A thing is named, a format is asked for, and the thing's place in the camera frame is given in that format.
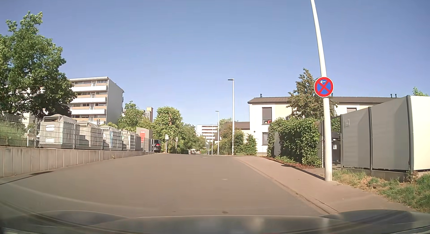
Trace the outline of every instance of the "traffic sign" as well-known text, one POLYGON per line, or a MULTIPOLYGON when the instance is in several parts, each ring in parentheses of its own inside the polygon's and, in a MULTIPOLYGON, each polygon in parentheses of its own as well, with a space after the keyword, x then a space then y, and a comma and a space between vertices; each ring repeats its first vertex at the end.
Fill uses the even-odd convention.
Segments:
POLYGON ((328 97, 333 92, 333 81, 329 77, 319 77, 314 83, 314 90, 319 97, 328 97))

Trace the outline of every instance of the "dry grass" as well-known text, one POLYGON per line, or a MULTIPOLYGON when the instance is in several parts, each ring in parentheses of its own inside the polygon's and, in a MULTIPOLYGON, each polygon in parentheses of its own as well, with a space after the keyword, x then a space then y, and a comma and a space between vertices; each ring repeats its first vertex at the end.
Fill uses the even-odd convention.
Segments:
POLYGON ((430 174, 423 175, 414 182, 400 183, 398 179, 386 181, 369 177, 364 172, 334 170, 333 180, 430 213, 430 174))

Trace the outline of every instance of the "high-rise building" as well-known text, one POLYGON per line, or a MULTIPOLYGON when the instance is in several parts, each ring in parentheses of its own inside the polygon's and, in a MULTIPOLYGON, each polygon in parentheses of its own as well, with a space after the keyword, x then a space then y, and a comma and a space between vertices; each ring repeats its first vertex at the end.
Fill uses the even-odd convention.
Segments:
POLYGON ((106 76, 69 80, 77 93, 76 99, 68 105, 72 118, 96 124, 118 123, 123 111, 123 89, 106 76))
POLYGON ((154 109, 150 106, 146 107, 145 117, 149 119, 150 122, 153 122, 153 111, 154 109))
POLYGON ((205 137, 208 140, 216 140, 215 136, 218 132, 217 125, 197 125, 196 134, 205 137))

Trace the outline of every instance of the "blue sky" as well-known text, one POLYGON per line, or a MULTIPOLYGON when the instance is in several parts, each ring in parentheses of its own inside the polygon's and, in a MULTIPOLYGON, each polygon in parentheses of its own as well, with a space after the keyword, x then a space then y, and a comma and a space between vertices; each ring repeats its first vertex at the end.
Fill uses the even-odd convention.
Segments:
MULTIPOLYGON (((315 0, 336 96, 430 93, 429 0, 315 0)), ((191 124, 249 120, 247 101, 320 75, 310 0, 1 0, 0 21, 43 12, 67 77, 109 76, 140 108, 191 124)), ((0 24, 0 33, 6 33, 0 24)))

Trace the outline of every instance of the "asphalt road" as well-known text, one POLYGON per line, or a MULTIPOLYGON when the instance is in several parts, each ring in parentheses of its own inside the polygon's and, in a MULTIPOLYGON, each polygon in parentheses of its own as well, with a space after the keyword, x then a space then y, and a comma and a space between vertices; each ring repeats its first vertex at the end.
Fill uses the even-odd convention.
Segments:
POLYGON ((321 215, 233 156, 153 154, 0 179, 0 217, 87 210, 128 217, 321 215))

